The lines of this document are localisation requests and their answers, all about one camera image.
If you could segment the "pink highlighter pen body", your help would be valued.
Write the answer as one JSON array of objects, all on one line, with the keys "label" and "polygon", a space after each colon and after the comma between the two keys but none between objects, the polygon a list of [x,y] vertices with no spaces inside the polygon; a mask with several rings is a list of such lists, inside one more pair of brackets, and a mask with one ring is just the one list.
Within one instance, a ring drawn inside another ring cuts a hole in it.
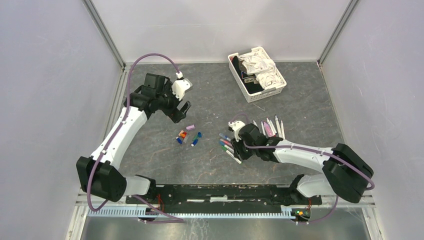
[{"label": "pink highlighter pen body", "polygon": [[275,136],[272,128],[270,127],[270,125],[267,122],[263,122],[263,128],[264,128],[265,133],[268,137],[274,137]]}]

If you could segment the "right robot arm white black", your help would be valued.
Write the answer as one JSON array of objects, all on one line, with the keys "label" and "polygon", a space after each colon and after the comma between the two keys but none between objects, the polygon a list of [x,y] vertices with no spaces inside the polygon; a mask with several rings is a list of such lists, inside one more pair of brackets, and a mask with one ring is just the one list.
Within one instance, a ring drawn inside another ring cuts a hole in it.
[{"label": "right robot arm white black", "polygon": [[348,145],[313,147],[277,136],[265,136],[253,123],[230,121],[234,133],[231,144],[240,160],[256,156],[265,162],[292,164],[318,173],[303,175],[289,189],[289,199],[302,204],[308,198],[336,195],[350,203],[358,203],[366,191],[373,190],[374,170]]}]

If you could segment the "pink highlighter cap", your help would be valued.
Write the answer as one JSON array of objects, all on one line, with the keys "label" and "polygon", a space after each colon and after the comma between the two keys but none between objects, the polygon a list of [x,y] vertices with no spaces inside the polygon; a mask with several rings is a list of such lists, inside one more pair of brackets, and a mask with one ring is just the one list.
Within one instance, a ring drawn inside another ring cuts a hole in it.
[{"label": "pink highlighter cap", "polygon": [[196,126],[194,125],[194,124],[192,124],[192,125],[188,125],[187,127],[186,127],[186,130],[187,131],[191,131],[191,130],[194,130],[196,128]]}]

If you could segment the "clear pen cap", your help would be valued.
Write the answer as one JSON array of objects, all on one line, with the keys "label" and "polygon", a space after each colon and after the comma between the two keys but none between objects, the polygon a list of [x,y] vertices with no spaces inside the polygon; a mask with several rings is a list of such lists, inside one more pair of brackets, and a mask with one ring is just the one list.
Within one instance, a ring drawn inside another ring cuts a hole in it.
[{"label": "clear pen cap", "polygon": [[185,138],[183,139],[183,143],[187,143],[190,139],[189,135],[186,135]]}]

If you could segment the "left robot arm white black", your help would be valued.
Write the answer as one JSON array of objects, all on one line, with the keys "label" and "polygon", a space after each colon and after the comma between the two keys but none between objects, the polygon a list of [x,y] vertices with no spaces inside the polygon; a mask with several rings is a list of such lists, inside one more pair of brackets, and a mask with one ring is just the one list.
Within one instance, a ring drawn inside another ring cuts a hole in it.
[{"label": "left robot arm white black", "polygon": [[89,157],[81,156],[77,160],[81,189],[111,202],[137,195],[145,204],[153,203],[157,198],[155,181],[139,175],[123,176],[119,168],[136,133],[152,114],[161,111],[173,123],[186,117],[191,103],[178,106],[192,86],[186,78],[171,81],[163,75],[146,74],[144,83],[124,102],[117,122],[100,146]]}]

